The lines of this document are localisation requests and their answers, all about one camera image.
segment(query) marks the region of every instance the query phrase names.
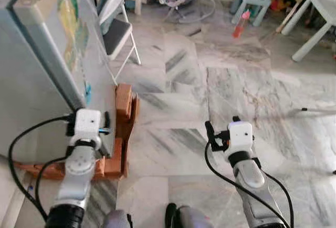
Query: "plastic bottle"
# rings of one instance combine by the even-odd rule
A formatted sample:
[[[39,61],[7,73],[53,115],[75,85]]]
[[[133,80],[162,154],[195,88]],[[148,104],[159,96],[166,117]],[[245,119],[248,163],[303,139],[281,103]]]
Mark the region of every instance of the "plastic bottle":
[[[238,21],[237,26],[235,27],[235,31],[233,32],[232,36],[234,38],[239,38],[244,30],[244,26],[247,24],[248,20],[250,19],[251,12],[250,10],[245,11],[241,18]]]

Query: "black cable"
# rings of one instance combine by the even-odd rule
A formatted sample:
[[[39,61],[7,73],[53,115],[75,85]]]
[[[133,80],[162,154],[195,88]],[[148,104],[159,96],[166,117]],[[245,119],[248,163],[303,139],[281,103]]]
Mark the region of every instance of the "black cable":
[[[290,199],[290,196],[289,196],[289,193],[288,193],[287,189],[285,188],[285,186],[278,179],[276,179],[273,176],[271,176],[270,174],[266,173],[264,170],[263,170],[263,172],[270,179],[272,179],[273,181],[275,181],[281,187],[281,189],[283,190],[283,192],[285,193],[285,195],[287,197],[288,205],[289,205],[290,228],[294,228],[294,210],[293,210],[293,204],[292,204],[292,200]]]
[[[53,159],[51,161],[46,162],[43,167],[41,168],[40,172],[38,173],[38,176],[36,178],[36,185],[35,185],[35,200],[37,205],[39,206],[40,209],[44,210],[40,201],[40,196],[38,193],[39,187],[40,187],[40,182],[41,182],[41,178],[43,175],[43,172],[46,170],[46,168],[48,166],[50,166],[51,164],[55,163],[55,162],[59,162],[59,161],[63,161],[65,159],[67,159],[67,156],[61,157],[61,158],[57,158],[57,159]]]
[[[14,182],[16,183],[16,185],[18,186],[18,188],[21,190],[21,192],[26,196],[26,198],[28,198],[28,200],[30,200],[30,202],[37,208],[37,210],[40,212],[40,214],[42,215],[42,217],[43,217],[44,220],[47,220],[47,214],[46,214],[46,212],[39,207],[39,205],[37,204],[36,200],[22,186],[22,184],[20,183],[19,178],[17,177],[17,174],[15,172],[15,168],[14,168],[14,162],[13,162],[13,148],[14,148],[15,144],[17,143],[17,141],[19,139],[21,139],[24,135],[26,135],[27,133],[33,131],[34,129],[39,128],[39,127],[41,127],[43,125],[46,125],[46,124],[54,122],[54,121],[67,120],[67,119],[68,119],[68,116],[53,118],[53,119],[49,119],[49,120],[43,121],[43,122],[41,122],[39,124],[36,124],[36,125],[28,128],[27,130],[25,130],[24,132],[22,132],[20,135],[18,135],[13,140],[13,142],[10,144],[9,150],[8,150],[8,165],[9,165],[9,169],[10,169],[10,172],[12,174],[12,177],[14,179]]]
[[[225,177],[224,175],[220,174],[219,172],[217,172],[210,164],[209,162],[209,158],[208,158],[208,149],[210,146],[210,142],[208,142],[205,146],[205,150],[204,150],[204,157],[205,157],[205,162],[208,165],[209,169],[218,177],[220,177],[221,179],[223,179],[224,181],[232,184],[233,186],[235,186],[236,188],[240,189],[241,191],[243,191],[244,193],[252,196],[254,199],[256,199],[257,201],[259,201],[260,203],[262,203],[264,206],[266,206],[271,212],[273,212],[278,218],[281,219],[281,221],[283,221],[284,225],[286,228],[290,228],[290,226],[288,225],[287,221],[275,210],[272,208],[272,206],[270,206],[268,203],[266,203],[263,199],[261,199],[260,197],[258,197],[257,195],[253,194],[252,192],[250,192],[249,190],[245,189],[243,186],[239,185],[238,183],[230,180],[229,178]]]

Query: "floor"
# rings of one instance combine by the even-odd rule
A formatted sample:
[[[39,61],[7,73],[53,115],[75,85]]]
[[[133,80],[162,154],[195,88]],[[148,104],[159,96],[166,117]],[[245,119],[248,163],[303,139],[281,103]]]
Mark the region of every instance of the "floor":
[[[188,25],[162,22],[166,12],[164,6],[143,6],[141,17],[129,17],[143,63],[130,61],[118,79],[131,84],[141,99],[130,139],[130,174],[119,183],[94,183],[83,227],[100,227],[114,208],[132,214],[136,228],[164,227],[169,202],[198,208],[215,228],[248,227],[235,188],[213,175],[204,161],[204,122],[210,119],[215,130],[225,130],[234,115],[253,124],[263,169],[291,195],[295,227],[336,227],[336,176],[331,173],[336,169],[336,62],[331,50],[320,44],[302,62],[293,62],[290,56],[309,32],[298,27],[287,37],[274,34],[278,15],[267,14],[260,27],[249,25],[240,39],[233,39],[232,16],[220,2],[213,16]],[[113,72],[121,64],[118,59],[110,63]],[[301,107],[311,111],[301,112]],[[209,155],[217,170],[233,178],[222,153]],[[54,184],[44,187],[46,206]],[[270,189],[289,220],[285,195],[271,182]],[[16,227],[28,227],[29,220],[29,227],[42,227],[31,219],[35,210],[27,209]]]

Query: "marble floor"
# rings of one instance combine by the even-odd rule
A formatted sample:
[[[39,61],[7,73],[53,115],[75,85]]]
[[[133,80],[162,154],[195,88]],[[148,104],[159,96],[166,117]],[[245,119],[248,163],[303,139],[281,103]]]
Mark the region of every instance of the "marble floor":
[[[193,24],[164,23],[166,12],[163,6],[144,6],[141,17],[130,14],[143,63],[129,61],[118,79],[141,99],[130,139],[130,173],[119,183],[95,183],[84,228],[100,227],[114,208],[132,214],[136,228],[164,228],[169,202],[200,209],[215,228],[247,228],[235,188],[213,175],[204,160],[204,122],[210,119],[215,130],[224,130],[234,115],[253,124],[254,149],[264,170],[288,189],[295,227],[336,227],[331,50],[318,44],[302,62],[293,62],[290,56],[310,32],[298,26],[287,37],[275,34],[278,15],[267,14],[260,27],[248,25],[233,39],[232,16],[220,2],[213,16]],[[110,63],[113,72],[126,53]],[[209,158],[233,178],[222,153]],[[270,189],[289,220],[285,195],[272,182]],[[20,215],[16,227],[24,221]]]

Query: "refrigerator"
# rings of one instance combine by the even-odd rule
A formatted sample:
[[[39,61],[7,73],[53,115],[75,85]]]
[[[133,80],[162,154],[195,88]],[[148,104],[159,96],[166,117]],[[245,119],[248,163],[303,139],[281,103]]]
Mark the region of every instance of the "refrigerator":
[[[113,131],[101,136],[101,151],[111,156],[115,87],[107,64],[94,0],[0,0],[0,154],[32,125],[86,107],[109,113]],[[65,132],[64,122],[33,131],[14,160],[64,156]]]

